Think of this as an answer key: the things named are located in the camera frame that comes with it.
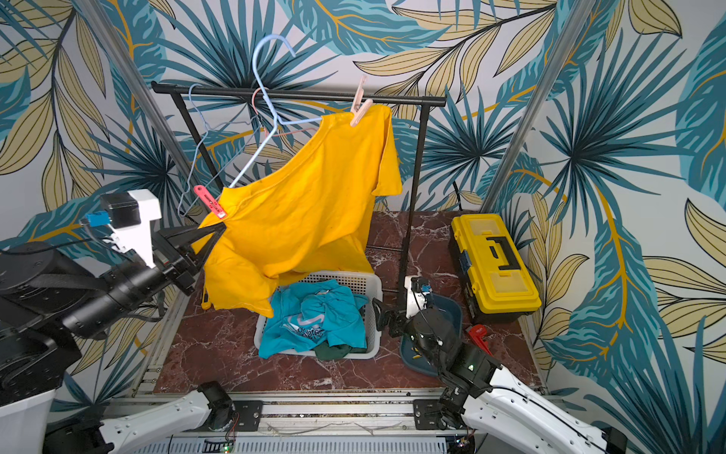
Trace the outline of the light blue wire hanger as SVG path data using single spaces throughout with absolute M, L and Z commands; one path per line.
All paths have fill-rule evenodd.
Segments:
M 243 113 L 243 110 L 240 110 L 233 116 L 232 120 L 220 123 L 219 125 L 212 127 L 207 122 L 202 111 L 200 111 L 200 108 L 193 100 L 194 89 L 196 87 L 201 87 L 201 86 L 202 85 L 198 82 L 193 83 L 190 85 L 190 87 L 188 88 L 188 91 L 187 91 L 187 101 L 192 105 L 192 107 L 194 108 L 194 111 L 199 115 L 200 119 L 202 120 L 202 123 L 204 126 L 204 131 L 203 131 L 203 135 L 199 135 L 199 134 L 195 135 L 194 132 L 192 132 L 192 129 L 195 127 L 195 123 L 193 120 L 190 120 L 191 125 L 187 126 L 187 128 L 189 128 L 189 132 L 192 135 L 192 138 L 195 140 L 196 147 L 194 150 L 192 162 L 190 164 L 190 170 L 188 172 L 188 175 L 187 175 L 187 178 L 185 181 L 185 189 L 183 189 L 183 192 L 181 193 L 181 198 L 177 205 L 177 214 L 180 217 L 186 217 L 196 203 L 196 199 L 193 198 L 193 195 L 191 195 L 190 199 L 187 199 L 187 197 L 193 191 L 193 188 L 194 188 L 193 178 L 195 177 L 195 171 L 197 169 L 198 162 L 205 164 L 209 173 L 214 174 L 214 176 L 212 176 L 206 182 L 202 182 L 202 186 L 204 188 L 208 188 L 209 185 L 211 185 L 211 183 L 216 183 L 217 178 L 221 174 L 221 171 L 216 169 L 216 165 L 214 163 L 208 164 L 205 161 L 205 158 L 206 158 L 206 156 L 209 155 L 209 153 L 208 153 L 208 149 L 206 149 L 206 145 L 204 144 L 204 141 L 207 139 L 210 132 L 225 131 L 231 125 L 251 125 L 250 121 L 237 120 L 237 118 Z

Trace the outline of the dark green t-shirt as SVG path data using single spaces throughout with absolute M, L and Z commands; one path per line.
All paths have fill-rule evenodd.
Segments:
M 331 346 L 328 342 L 323 342 L 316 346 L 313 352 L 319 361 L 338 361 L 350 354 L 365 354 L 367 348 L 355 348 L 347 344 Z

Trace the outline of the turquoise printed t-shirt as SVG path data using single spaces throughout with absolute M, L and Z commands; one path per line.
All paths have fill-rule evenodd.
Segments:
M 323 342 L 368 351 L 363 320 L 368 302 L 336 280 L 301 282 L 276 291 L 270 300 L 274 316 L 263 331 L 259 357 L 269 359 L 287 350 L 314 353 Z

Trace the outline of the yellow t-shirt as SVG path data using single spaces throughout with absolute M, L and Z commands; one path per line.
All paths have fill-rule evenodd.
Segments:
M 366 257 L 378 197 L 402 193 L 391 108 L 326 115 L 288 162 L 245 187 L 226 188 L 202 227 L 226 229 L 204 267 L 203 308 L 246 308 L 271 318 L 280 286 L 312 272 L 372 272 Z

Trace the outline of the pink wire hanger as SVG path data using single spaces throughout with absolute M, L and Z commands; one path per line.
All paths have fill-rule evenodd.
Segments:
M 260 115 L 266 115 L 269 118 L 272 118 L 271 115 L 268 115 L 267 113 L 264 113 L 261 111 L 261 107 L 258 106 L 258 98 L 261 98 L 261 92 L 262 88 L 258 87 L 253 91 L 253 94 L 251 95 L 251 107 L 253 108 L 253 112 L 257 117 L 260 117 Z M 280 132 L 275 134 L 276 137 L 282 137 L 282 136 L 289 136 L 293 134 L 302 134 L 303 132 L 315 132 L 317 130 L 317 126 L 308 126 L 305 128 L 287 128 L 284 127 Z

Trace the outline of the pale blue wire hanger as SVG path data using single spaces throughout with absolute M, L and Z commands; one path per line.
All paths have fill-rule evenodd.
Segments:
M 264 151 L 264 148 L 268 145 L 268 142 L 277 134 L 279 127 L 282 125 L 298 125 L 298 124 L 304 124 L 304 123 L 310 123 L 312 121 L 319 120 L 319 117 L 313 118 L 313 119 L 304 119 L 304 120 L 296 120 L 296 121 L 287 121 L 284 122 L 279 113 L 277 112 L 271 98 L 270 93 L 266 89 L 262 77 L 259 71 L 259 57 L 263 50 L 263 47 L 270 42 L 278 41 L 283 44 L 283 46 L 287 49 L 289 54 L 292 57 L 295 57 L 297 55 L 296 51 L 294 50 L 293 46 L 287 41 L 287 38 L 283 37 L 280 34 L 270 34 L 263 39 L 261 39 L 258 44 L 253 49 L 253 58 L 251 59 L 251 69 L 253 70 L 253 75 L 255 77 L 255 80 L 258 84 L 259 92 L 262 94 L 264 102 L 267 104 L 268 109 L 270 109 L 270 113 L 272 116 L 272 129 L 268 132 L 268 134 L 265 136 L 265 138 L 260 142 L 258 145 L 255 153 L 250 157 L 248 162 L 243 166 L 243 168 L 238 172 L 236 177 L 231 181 L 231 184 L 229 185 L 229 188 L 235 188 L 240 183 L 246 172 L 251 168 L 251 166 L 255 163 L 259 155 L 262 151 Z

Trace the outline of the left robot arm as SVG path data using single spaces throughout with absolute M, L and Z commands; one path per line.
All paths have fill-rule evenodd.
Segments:
M 5 453 L 131 453 L 188 429 L 226 431 L 232 399 L 215 382 L 168 404 L 116 419 L 49 427 L 78 339 L 102 340 L 117 321 L 136 318 L 168 287 L 194 291 L 225 227 L 164 229 L 151 235 L 151 262 L 124 262 L 101 276 L 56 246 L 30 242 L 1 255 L 1 449 Z

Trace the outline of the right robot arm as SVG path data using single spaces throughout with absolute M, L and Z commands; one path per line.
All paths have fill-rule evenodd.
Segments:
M 463 342 L 430 306 L 413 316 L 374 300 L 376 326 L 410 341 L 444 384 L 433 414 L 439 429 L 475 429 L 523 453 L 625 453 L 627 436 L 583 422 L 527 387 L 494 357 Z

